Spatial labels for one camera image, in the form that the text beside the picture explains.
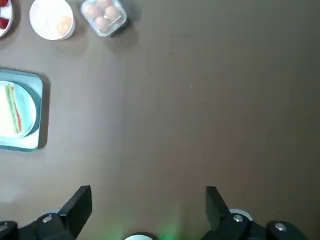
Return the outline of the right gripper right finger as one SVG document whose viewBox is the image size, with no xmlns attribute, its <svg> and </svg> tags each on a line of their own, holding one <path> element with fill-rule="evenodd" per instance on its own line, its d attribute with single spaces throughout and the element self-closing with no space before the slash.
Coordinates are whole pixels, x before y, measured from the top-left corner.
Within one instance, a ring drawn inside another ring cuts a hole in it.
<svg viewBox="0 0 320 240">
<path fill-rule="evenodd" d="M 306 240 L 305 234 L 288 221 L 274 220 L 261 226 L 241 209 L 228 208 L 218 189 L 206 187 L 205 209 L 210 230 L 203 240 Z"/>
</svg>

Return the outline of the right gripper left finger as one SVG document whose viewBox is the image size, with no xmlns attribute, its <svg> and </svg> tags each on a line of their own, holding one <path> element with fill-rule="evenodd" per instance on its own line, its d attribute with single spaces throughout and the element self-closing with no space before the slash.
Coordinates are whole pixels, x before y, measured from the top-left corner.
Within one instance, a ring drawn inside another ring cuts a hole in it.
<svg viewBox="0 0 320 240">
<path fill-rule="evenodd" d="M 0 222 L 2 240 L 75 240 L 92 213 L 92 189 L 81 186 L 57 212 L 49 212 L 19 227 L 12 220 Z"/>
</svg>

